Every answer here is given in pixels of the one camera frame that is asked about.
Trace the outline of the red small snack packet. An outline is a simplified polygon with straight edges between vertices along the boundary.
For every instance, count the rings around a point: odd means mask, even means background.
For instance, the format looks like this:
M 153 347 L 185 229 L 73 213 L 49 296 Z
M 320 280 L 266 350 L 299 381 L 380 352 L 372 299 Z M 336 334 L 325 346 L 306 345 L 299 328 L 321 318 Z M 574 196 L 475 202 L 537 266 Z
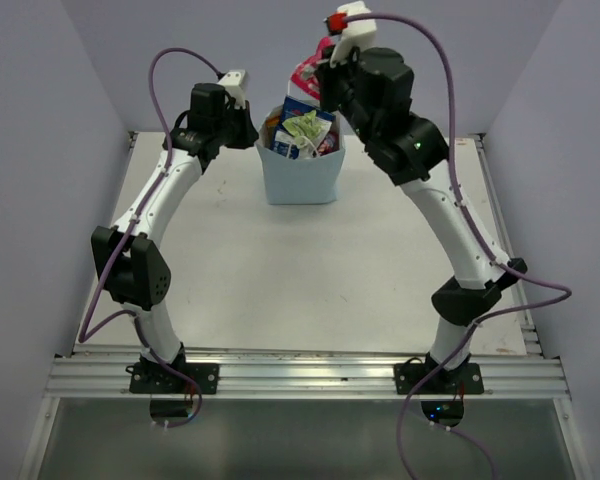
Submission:
M 318 62 L 322 59 L 323 51 L 333 45 L 334 43 L 329 37 L 323 37 L 315 52 L 294 68 L 289 79 L 289 87 L 296 86 L 313 99 L 319 100 L 320 88 L 315 71 Z

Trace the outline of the blue white snack bag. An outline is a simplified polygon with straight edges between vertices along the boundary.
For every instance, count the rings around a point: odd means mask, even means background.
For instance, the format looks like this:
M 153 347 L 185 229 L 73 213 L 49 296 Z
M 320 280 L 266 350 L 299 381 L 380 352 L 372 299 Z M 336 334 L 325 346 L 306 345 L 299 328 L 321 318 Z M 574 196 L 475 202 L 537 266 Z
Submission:
M 286 96 L 269 147 L 291 160 L 327 155 L 336 146 L 337 136 L 332 132 L 334 122 L 334 114 Z

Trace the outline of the green small snack packet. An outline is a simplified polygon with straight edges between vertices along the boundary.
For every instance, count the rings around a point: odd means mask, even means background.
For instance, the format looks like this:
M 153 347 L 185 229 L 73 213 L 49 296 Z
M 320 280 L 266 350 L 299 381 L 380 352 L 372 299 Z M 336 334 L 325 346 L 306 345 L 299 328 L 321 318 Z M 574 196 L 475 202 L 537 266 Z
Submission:
M 315 110 L 289 117 L 282 122 L 282 126 L 294 139 L 314 141 L 321 133 L 321 122 Z

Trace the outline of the light blue paper bag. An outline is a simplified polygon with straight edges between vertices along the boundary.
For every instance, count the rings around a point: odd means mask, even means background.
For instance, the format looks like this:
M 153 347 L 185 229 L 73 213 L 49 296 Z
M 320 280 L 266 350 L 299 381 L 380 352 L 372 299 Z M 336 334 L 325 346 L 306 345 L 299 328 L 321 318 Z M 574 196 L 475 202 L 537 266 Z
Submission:
M 296 98 L 291 92 L 288 92 L 286 96 Z M 319 103 L 316 100 L 308 98 L 298 100 L 319 108 Z M 274 107 L 263 120 L 259 128 L 259 139 L 256 141 L 256 149 L 262 165 L 267 202 L 271 205 L 331 203 L 337 199 L 337 178 L 345 154 L 340 120 L 335 116 L 332 127 L 332 132 L 339 135 L 339 149 L 336 152 L 311 159 L 287 159 L 273 152 L 269 147 L 283 102 Z

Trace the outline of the purple Fox's candy bag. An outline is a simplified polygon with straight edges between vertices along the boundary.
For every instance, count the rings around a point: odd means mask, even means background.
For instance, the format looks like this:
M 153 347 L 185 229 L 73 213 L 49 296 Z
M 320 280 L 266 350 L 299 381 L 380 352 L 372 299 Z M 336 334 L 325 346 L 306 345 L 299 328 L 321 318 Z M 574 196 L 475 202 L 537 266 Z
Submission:
M 335 132 L 328 132 L 315 151 L 317 157 L 329 155 L 339 149 L 339 135 Z

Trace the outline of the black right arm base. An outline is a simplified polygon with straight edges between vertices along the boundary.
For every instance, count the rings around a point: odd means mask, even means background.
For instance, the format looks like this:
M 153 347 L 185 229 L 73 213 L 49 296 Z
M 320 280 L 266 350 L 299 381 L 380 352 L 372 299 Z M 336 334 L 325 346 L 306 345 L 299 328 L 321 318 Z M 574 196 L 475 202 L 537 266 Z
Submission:
M 399 395 L 408 394 L 412 388 L 435 367 L 435 362 L 426 357 L 412 357 L 393 365 L 394 383 Z M 485 392 L 480 366 L 465 360 L 458 368 L 441 369 L 428 379 L 417 391 L 421 395 L 481 395 Z

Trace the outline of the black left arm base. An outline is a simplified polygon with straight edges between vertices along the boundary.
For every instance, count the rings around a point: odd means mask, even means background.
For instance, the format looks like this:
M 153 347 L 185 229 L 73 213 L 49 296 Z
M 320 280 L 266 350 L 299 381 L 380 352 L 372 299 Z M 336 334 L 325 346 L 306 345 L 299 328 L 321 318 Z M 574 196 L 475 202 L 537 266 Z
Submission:
M 130 375 L 129 391 L 133 394 L 214 395 L 220 379 L 219 364 L 188 362 L 183 351 L 165 366 L 140 357 L 125 372 Z

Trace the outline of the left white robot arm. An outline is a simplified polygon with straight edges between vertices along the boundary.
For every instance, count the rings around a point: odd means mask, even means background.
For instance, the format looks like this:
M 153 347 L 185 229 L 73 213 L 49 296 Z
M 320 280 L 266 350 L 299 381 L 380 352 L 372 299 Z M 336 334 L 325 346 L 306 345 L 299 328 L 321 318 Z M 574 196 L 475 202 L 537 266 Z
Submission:
M 166 307 L 171 269 L 160 246 L 185 194 L 222 148 L 252 147 L 258 133 L 244 87 L 223 79 L 196 84 L 186 118 L 165 135 L 157 165 L 129 209 L 91 236 L 99 291 L 131 316 L 143 357 L 157 363 L 152 379 L 165 392 L 181 390 L 187 367 L 175 360 L 182 343 Z

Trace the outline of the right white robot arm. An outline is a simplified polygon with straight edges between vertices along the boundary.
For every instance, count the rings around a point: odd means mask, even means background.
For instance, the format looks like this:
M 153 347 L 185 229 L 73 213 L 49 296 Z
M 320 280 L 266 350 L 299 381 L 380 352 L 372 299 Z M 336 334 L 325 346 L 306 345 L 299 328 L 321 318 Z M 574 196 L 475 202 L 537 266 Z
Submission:
M 424 216 L 453 269 L 432 295 L 440 319 L 425 369 L 429 387 L 448 392 L 468 362 L 471 323 L 528 267 L 504 252 L 482 224 L 469 227 L 461 210 L 471 205 L 455 198 L 448 143 L 434 123 L 411 110 L 414 72 L 403 57 L 389 48 L 354 47 L 332 61 L 335 52 L 327 48 L 317 64 L 322 108 L 346 119 L 373 163 Z

